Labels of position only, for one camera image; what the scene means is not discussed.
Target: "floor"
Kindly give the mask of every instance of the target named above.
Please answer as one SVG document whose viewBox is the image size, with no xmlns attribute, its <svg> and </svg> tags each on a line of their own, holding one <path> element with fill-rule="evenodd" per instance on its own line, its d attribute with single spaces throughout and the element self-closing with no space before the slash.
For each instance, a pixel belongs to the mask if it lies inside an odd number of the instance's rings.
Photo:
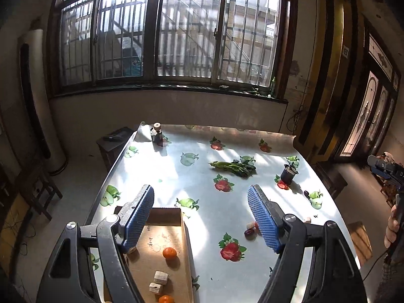
<svg viewBox="0 0 404 303">
<path fill-rule="evenodd" d="M 364 277 L 385 250 L 383 236 L 390 208 L 368 170 L 359 170 L 351 164 L 340 164 L 337 168 L 348 186 L 340 193 L 336 204 L 347 224 L 359 220 L 363 222 L 373 249 L 373 257 L 361 269 Z M 32 225 L 36 235 L 26 238 L 28 253 L 19 256 L 18 260 L 16 285 L 24 285 L 27 302 L 35 302 L 41 275 L 63 227 L 72 220 L 79 224 L 84 222 L 106 174 L 101 158 L 86 157 L 70 160 L 67 168 L 54 177 L 63 199 L 54 198 L 52 201 L 49 210 L 54 217 L 50 222 L 43 215 L 34 215 Z M 32 234 L 33 229 L 29 227 L 26 235 Z M 382 259 L 365 281 L 369 302 L 372 302 L 381 279 L 381 264 Z"/>
<path fill-rule="evenodd" d="M 16 287 L 27 302 L 36 301 L 46 263 L 64 226 L 70 221 L 84 223 L 106 175 L 101 157 L 86 157 L 71 159 L 66 169 L 53 177 L 63 198 L 59 200 L 55 195 L 49 205 L 50 222 L 43 214 L 34 212 L 31 224 L 36 235 L 25 239 L 27 255 L 20 255 L 17 262 Z M 33 234 L 34 229 L 29 226 L 26 236 Z"/>
</svg>

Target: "human hand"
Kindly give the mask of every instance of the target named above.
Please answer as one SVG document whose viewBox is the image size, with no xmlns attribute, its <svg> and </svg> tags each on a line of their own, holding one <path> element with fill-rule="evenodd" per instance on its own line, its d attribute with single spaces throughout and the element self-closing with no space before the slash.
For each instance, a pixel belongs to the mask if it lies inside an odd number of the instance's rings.
<svg viewBox="0 0 404 303">
<path fill-rule="evenodd" d="M 397 235 L 395 234 L 399 230 L 399 223 L 396 219 L 396 210 L 397 207 L 394 205 L 391 209 L 391 215 L 389 217 L 389 221 L 386 227 L 386 235 L 384 236 L 384 246 L 389 248 L 390 245 L 395 242 Z"/>
</svg>

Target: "cork stopper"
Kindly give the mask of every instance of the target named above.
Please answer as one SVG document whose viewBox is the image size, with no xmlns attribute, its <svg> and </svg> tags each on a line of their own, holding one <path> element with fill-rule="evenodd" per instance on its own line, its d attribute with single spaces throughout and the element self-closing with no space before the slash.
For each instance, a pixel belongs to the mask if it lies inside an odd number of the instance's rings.
<svg viewBox="0 0 404 303">
<path fill-rule="evenodd" d="M 161 130 L 161 124 L 160 123 L 154 123 L 153 128 L 156 130 L 156 132 L 159 132 Z"/>
</svg>

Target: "window frame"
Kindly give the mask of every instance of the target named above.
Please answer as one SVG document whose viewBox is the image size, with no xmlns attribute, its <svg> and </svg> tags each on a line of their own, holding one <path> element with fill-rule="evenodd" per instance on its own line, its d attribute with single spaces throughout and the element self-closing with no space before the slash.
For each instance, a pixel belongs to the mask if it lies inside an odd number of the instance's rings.
<svg viewBox="0 0 404 303">
<path fill-rule="evenodd" d="M 47 69 L 47 79 L 48 84 L 50 84 L 49 91 L 53 96 L 58 96 L 61 94 L 73 94 L 74 92 L 83 92 L 90 91 L 98 88 L 114 90 L 114 88 L 123 87 L 132 88 L 132 87 L 150 87 L 156 88 L 163 85 L 179 85 L 179 86 L 207 86 L 209 88 L 219 89 L 220 86 L 229 86 L 231 90 L 238 91 L 251 91 L 252 88 L 258 88 L 260 93 L 262 94 L 271 94 L 272 96 L 277 96 L 278 98 L 283 98 L 282 88 L 280 88 L 279 82 L 286 82 L 284 77 L 287 76 L 287 72 L 284 70 L 289 69 L 290 63 L 284 62 L 287 58 L 284 56 L 285 45 L 289 42 L 289 32 L 287 33 L 288 40 L 285 40 L 285 25 L 287 27 L 287 19 L 286 15 L 289 14 L 288 8 L 290 7 L 290 0 L 280 0 L 280 10 L 279 10 L 279 30 L 277 37 L 277 45 L 275 49 L 274 63 L 272 67 L 271 77 L 269 79 L 269 83 L 271 82 L 273 77 L 279 78 L 280 81 L 276 83 L 276 93 L 280 93 L 277 95 L 274 94 L 271 86 L 259 86 L 250 83 L 243 82 L 233 82 L 228 80 L 220 80 L 218 79 L 218 68 L 219 68 L 219 58 L 221 52 L 221 40 L 222 37 L 217 36 L 219 39 L 216 39 L 216 47 L 214 51 L 214 61 L 212 68 L 212 76 L 210 78 L 199 78 L 199 77 L 185 77 L 185 76 L 159 76 L 157 73 L 157 60 L 158 60 L 158 43 L 160 39 L 160 20 L 161 20 L 161 8 L 162 8 L 162 0 L 148 0 L 147 9 L 145 13 L 145 26 L 144 33 L 147 33 L 143 37 L 143 75 L 140 77 L 128 76 L 128 77 L 119 77 L 119 78 L 107 78 L 107 79 L 97 79 L 96 78 L 96 62 L 94 60 L 96 44 L 94 39 L 96 39 L 96 24 L 98 22 L 99 15 L 99 3 L 100 0 L 94 0 L 93 10 L 92 10 L 92 18 L 91 18 L 91 31 L 90 31 L 90 81 L 81 82 L 77 84 L 71 84 L 68 86 L 62 86 L 63 79 L 61 78 L 61 56 L 60 56 L 60 43 L 61 43 L 61 21 L 62 21 L 62 10 L 67 6 L 75 3 L 78 0 L 53 0 L 50 17 L 48 20 L 48 35 L 46 38 L 46 52 L 47 52 L 47 61 L 48 61 L 48 69 Z M 219 7 L 219 20 L 218 20 L 218 28 L 217 32 L 223 32 L 223 19 L 225 14 L 225 3 L 226 0 L 220 0 Z"/>
</svg>

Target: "white cube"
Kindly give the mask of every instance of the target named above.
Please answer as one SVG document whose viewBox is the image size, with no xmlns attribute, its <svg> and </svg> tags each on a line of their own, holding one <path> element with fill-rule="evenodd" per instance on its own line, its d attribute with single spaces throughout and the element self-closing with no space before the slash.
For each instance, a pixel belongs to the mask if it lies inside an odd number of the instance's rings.
<svg viewBox="0 0 404 303">
<path fill-rule="evenodd" d="M 168 281 L 168 274 L 161 271 L 156 271 L 154 274 L 154 282 L 156 284 L 165 285 Z"/>
<path fill-rule="evenodd" d="M 149 290 L 150 290 L 152 293 L 161 294 L 161 293 L 163 292 L 163 285 L 155 284 L 154 282 L 152 282 L 152 283 L 149 285 Z"/>
</svg>

